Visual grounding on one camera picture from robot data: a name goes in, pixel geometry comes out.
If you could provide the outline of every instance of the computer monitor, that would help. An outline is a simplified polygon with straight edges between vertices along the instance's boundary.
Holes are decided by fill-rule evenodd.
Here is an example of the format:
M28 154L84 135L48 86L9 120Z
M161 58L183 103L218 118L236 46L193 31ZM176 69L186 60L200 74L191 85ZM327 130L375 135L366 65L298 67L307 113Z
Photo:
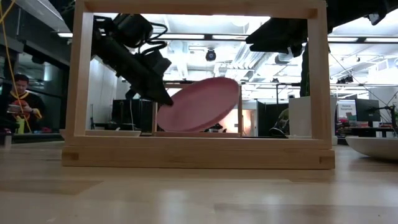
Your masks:
M356 120L357 121L381 121L378 100L355 99Z

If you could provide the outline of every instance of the pink plate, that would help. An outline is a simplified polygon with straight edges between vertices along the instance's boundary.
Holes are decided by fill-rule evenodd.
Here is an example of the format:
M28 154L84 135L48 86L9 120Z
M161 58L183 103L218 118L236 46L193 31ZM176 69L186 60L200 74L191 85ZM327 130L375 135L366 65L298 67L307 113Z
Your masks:
M239 85L230 78L208 78L172 96L174 105L163 105L157 123L165 131L199 132L215 125L235 107Z

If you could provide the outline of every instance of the man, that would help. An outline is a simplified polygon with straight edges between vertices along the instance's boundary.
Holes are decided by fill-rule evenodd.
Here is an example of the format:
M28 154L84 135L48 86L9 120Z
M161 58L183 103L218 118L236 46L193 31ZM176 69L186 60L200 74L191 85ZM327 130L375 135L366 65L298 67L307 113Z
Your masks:
M39 121L44 114L44 103L40 97L26 91L29 84L29 78L26 75L17 74L14 78L16 85L12 86L10 94L5 99L8 105L7 118L18 123L21 123L20 120L23 119L25 133L29 132L27 123L29 123L32 132L38 131L40 130ZM21 111L19 106L17 95L21 101L23 111Z

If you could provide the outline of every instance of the security camera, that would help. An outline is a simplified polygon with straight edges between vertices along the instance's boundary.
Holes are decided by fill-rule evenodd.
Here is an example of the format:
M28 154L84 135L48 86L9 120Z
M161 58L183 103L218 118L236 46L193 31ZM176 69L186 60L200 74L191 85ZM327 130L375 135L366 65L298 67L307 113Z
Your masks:
M208 62L212 62L214 60L216 60L216 52L214 51L214 49L208 49L207 53L206 53L206 61Z

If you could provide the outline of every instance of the yellow cable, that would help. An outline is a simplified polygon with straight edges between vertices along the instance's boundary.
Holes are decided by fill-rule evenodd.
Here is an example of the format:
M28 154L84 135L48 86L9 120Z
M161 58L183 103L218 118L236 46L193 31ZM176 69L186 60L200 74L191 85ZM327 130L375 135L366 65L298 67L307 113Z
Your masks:
M2 24L2 33L3 33L3 35L4 35L4 43L6 44L6 53L7 53L7 59L8 59L8 66L9 66L9 68L10 68L11 77L12 77L12 84L14 85L14 89L16 90L16 89L17 89L17 85L16 85L16 83L15 83L14 71L13 71L13 69L12 69L10 54L9 54L9 51L8 51L8 43L7 43L7 35L6 35L6 26L5 26L5 24L4 24L5 22L3 22L3 20L6 18L8 12L11 10L11 7L14 5L14 3L15 3L15 0L12 0L10 6L8 7L8 9L6 10L6 12L4 13L4 16L3 16L2 7L1 7L1 1L0 1L0 16L1 16L0 22L1 22L1 24ZM16 96L17 96L17 100L18 100L18 103L19 103L19 107L21 108L22 114L24 115L24 119L25 119L25 121L26 121L26 126L27 126L27 128L29 129L29 132L32 133L32 130L31 130L30 126L29 126L29 122L28 122L28 120L27 120L27 118L26 118L26 115L23 113L23 112L24 112L24 108L22 107L22 103L21 103L21 100L19 99L18 92L16 92L15 94L16 94Z

